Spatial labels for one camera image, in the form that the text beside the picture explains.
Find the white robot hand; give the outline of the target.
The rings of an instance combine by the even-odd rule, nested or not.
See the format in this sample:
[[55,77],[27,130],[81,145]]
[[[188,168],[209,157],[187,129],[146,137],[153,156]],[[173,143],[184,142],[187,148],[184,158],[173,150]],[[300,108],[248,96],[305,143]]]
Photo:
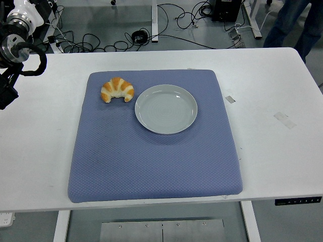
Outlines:
[[36,5],[28,0],[14,0],[15,8],[10,14],[19,14],[27,17],[36,27],[44,24],[44,19],[36,9]]

